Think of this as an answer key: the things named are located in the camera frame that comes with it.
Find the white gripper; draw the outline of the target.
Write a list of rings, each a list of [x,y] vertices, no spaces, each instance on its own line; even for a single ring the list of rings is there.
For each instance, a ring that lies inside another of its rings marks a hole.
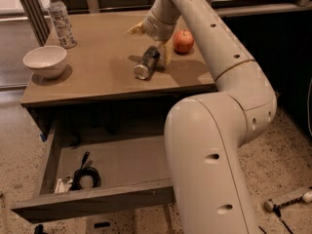
[[[164,23],[157,19],[152,12],[149,12],[143,22],[128,29],[126,35],[143,35],[144,33],[155,41],[163,41],[157,45],[160,54],[156,66],[167,68],[172,60],[173,41],[170,39],[176,28],[174,23]]]

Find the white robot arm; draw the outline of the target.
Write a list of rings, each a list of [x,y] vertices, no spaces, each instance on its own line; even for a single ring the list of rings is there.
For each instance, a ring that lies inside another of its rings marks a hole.
[[[260,136],[277,100],[253,56],[206,0],[155,0],[134,26],[156,41],[178,19],[191,31],[217,87],[170,110],[165,150],[184,234],[258,234],[237,150]]]

